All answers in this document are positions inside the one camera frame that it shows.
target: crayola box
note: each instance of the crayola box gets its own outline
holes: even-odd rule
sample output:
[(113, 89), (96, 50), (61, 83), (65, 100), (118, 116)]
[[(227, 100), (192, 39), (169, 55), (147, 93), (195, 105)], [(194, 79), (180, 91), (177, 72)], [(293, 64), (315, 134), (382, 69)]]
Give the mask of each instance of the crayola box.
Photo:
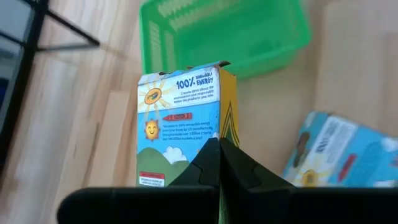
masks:
[(138, 85), (137, 185), (165, 187), (209, 138), (239, 144), (236, 78), (216, 62), (144, 75)]
[(398, 139), (313, 111), (300, 129), (284, 178), (298, 187), (395, 187)]

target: green plastic basket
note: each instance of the green plastic basket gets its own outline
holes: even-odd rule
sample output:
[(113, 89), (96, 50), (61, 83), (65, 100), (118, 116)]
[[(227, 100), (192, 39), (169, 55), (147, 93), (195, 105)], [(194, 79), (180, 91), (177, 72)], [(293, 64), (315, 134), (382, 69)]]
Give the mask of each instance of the green plastic basket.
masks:
[(311, 39), (300, 0), (149, 0), (140, 21), (146, 74), (227, 60), (246, 78), (287, 65)]

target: sun illustration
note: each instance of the sun illustration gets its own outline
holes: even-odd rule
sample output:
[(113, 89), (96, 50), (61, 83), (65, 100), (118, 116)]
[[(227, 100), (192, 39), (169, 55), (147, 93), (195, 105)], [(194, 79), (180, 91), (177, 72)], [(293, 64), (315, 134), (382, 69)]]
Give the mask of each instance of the sun illustration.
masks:
[(307, 158), (307, 161), (304, 162), (298, 171), (298, 175), (294, 179), (294, 184), (301, 185), (302, 187), (318, 187), (327, 183), (333, 169), (322, 166), (324, 161), (322, 155)]
[(160, 128), (157, 125), (157, 120), (150, 120), (145, 122), (145, 134), (147, 139), (154, 141), (159, 138)]
[(164, 108), (170, 108), (170, 106), (171, 106), (171, 103), (163, 100), (162, 96), (173, 92), (176, 89), (175, 85), (173, 85), (172, 87), (170, 87), (166, 90), (163, 90), (163, 87), (166, 83), (166, 79), (163, 79), (160, 82), (159, 87), (156, 86), (156, 84), (158, 82), (159, 82), (158, 80), (155, 80), (152, 83), (145, 84), (148, 92), (143, 92), (143, 91), (139, 92), (139, 96), (144, 96), (144, 100), (142, 100), (138, 105), (139, 109), (141, 109), (143, 106), (147, 105), (146, 112), (145, 112), (145, 118), (144, 118), (145, 121), (148, 120), (148, 114), (152, 108), (156, 112), (156, 117), (158, 119), (160, 119), (159, 106), (162, 105)]

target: black stand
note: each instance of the black stand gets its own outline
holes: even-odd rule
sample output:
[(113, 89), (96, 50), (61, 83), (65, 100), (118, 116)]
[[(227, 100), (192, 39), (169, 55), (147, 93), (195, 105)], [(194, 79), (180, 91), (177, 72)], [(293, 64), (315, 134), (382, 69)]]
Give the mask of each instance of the black stand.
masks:
[[(7, 159), (10, 142), (14, 133), (14, 127), (18, 119), (19, 110), (21, 108), (22, 100), (25, 95), (26, 85), (29, 80), (30, 70), (33, 65), (34, 56), (37, 52), (49, 52), (58, 50), (83, 50), (100, 46), (100, 42), (91, 35), (83, 32), (77, 26), (58, 16), (49, 9), (49, 0), (20, 0), (28, 4), (34, 11), (32, 19), (30, 20), (30, 31), (26, 40), (18, 40), (17, 38), (0, 30), (0, 37), (3, 37), (13, 43), (19, 44), (24, 50), (19, 64), (19, 69), (14, 71), (15, 82), (7, 88), (11, 89), (12, 93), (9, 99), (8, 107), (5, 107), (6, 114), (4, 116), (4, 123), (0, 127), (0, 174), (3, 173), (4, 165)], [(40, 33), (43, 27), (45, 16), (50, 16), (55, 21), (59, 22), (67, 29), (82, 36), (87, 40), (87, 44), (68, 44), (53, 47), (38, 47)]]
[(44, 17), (49, 16), (55, 21), (59, 22), (60, 24), (64, 25), (66, 28), (70, 29), (71, 31), (75, 32), (76, 34), (80, 35), (82, 38), (88, 41), (88, 44), (69, 44), (69, 45), (62, 45), (62, 46), (54, 46), (54, 47), (38, 47), (36, 44), (32, 42), (24, 42), (22, 40), (18, 40), (17, 38), (6, 34), (5, 32), (0, 30), (0, 36), (19, 44), (23, 48), (30, 48), (34, 49), (36, 52), (48, 52), (48, 51), (56, 51), (56, 50), (76, 50), (76, 49), (87, 49), (100, 46), (100, 42), (96, 40), (94, 37), (90, 36), (89, 34), (83, 32), (77, 26), (74, 26), (70, 22), (67, 22), (65, 19), (58, 16), (56, 13), (52, 12), (49, 9), (48, 3), (46, 4), (45, 1), (35, 2), (32, 0), (20, 0), (26, 4), (28, 4), (34, 11), (36, 16)]

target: wooden floor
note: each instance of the wooden floor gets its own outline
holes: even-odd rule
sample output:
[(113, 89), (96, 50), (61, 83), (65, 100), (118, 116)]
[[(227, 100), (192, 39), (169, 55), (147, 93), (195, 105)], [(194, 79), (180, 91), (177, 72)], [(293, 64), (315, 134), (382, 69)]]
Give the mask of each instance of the wooden floor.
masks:
[[(395, 0), (304, 2), (312, 43), (291, 66), (238, 83), (241, 148), (277, 174), (314, 109), (398, 136)], [(76, 189), (135, 184), (139, 1), (53, 0), (51, 8), (102, 46), (37, 54), (0, 192), (0, 223), (55, 223), (59, 202)], [(42, 45), (78, 41), (45, 21)]]

